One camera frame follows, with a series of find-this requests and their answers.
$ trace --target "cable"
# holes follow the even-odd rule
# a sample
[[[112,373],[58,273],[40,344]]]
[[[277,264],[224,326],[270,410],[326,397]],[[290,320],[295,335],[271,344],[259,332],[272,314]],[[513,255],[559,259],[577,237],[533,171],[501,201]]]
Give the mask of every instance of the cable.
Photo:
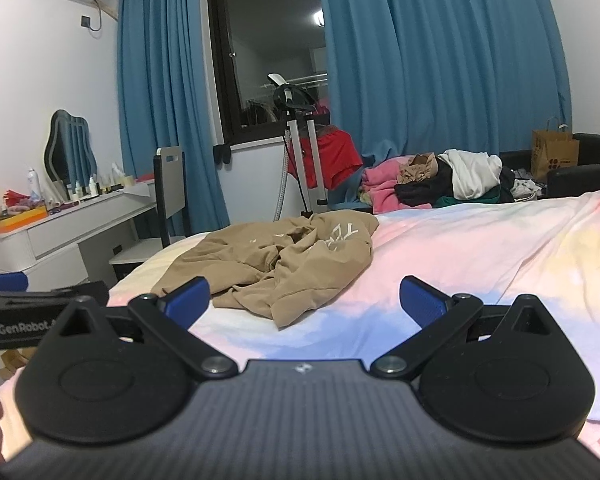
[[[100,4],[98,3],[97,0],[94,0],[93,3],[96,4],[96,6],[98,7],[98,16],[100,18],[100,26],[98,28],[91,28],[91,25],[89,25],[89,30],[91,32],[99,32],[100,29],[102,28],[102,9],[100,8]]]
[[[283,138],[290,136],[289,130],[285,129],[282,134]],[[286,178],[289,174],[289,155],[286,150],[282,153],[282,175],[280,176],[280,192],[278,193],[278,203],[276,204],[276,213],[273,217],[273,221],[277,222],[280,220],[280,216],[282,215],[282,207],[285,203],[285,191],[286,191]]]

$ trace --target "pastel bedsheet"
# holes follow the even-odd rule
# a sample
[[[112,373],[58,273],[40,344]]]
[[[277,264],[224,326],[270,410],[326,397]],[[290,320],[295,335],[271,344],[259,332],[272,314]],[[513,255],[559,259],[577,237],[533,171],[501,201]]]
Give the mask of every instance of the pastel bedsheet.
[[[334,301],[284,330],[246,311],[209,309],[190,329],[231,356],[248,359],[360,358],[366,365],[418,326],[400,308],[407,274],[487,304],[536,294],[596,382],[590,420],[600,421],[600,192],[539,202],[458,205],[379,216],[370,267]],[[110,292],[110,305],[149,291],[169,264],[203,235],[183,240],[136,269]],[[600,423],[583,440],[600,456]]]

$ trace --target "mirror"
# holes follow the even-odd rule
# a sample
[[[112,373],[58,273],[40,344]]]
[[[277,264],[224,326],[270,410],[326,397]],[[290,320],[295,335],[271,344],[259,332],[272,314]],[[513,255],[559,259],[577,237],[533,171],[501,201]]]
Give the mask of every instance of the mirror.
[[[44,158],[53,191],[63,201],[71,199],[67,186],[74,192],[76,182],[88,187],[89,178],[98,173],[98,168],[89,143],[87,121],[65,110],[56,111],[51,117]]]

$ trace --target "chair backrest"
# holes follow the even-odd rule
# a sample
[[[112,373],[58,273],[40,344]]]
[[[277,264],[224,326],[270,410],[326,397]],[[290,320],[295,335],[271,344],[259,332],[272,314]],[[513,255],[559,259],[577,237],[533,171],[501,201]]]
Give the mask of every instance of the chair backrest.
[[[167,220],[182,211],[185,234],[190,235],[184,153],[179,146],[158,148],[154,156],[155,201],[162,246],[170,243]]]

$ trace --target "window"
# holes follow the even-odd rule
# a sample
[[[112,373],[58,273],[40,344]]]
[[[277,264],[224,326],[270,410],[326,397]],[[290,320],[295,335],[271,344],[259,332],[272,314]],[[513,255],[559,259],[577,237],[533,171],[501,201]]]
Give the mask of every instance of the window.
[[[283,134],[269,73],[327,105],[320,0],[209,0],[214,71],[224,141]]]

